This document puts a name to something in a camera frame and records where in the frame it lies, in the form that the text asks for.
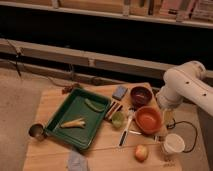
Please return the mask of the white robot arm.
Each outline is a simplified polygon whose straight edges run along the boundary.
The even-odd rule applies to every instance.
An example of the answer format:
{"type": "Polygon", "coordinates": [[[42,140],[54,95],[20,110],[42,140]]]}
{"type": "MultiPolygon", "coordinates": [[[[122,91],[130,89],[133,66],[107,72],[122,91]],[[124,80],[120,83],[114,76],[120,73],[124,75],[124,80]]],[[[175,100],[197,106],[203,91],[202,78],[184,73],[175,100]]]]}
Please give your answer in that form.
{"type": "Polygon", "coordinates": [[[186,98],[213,117],[213,87],[203,82],[206,75],[204,65],[190,61],[169,68],[163,76],[165,85],[156,94],[162,109],[163,124],[168,125],[177,108],[186,98]]]}

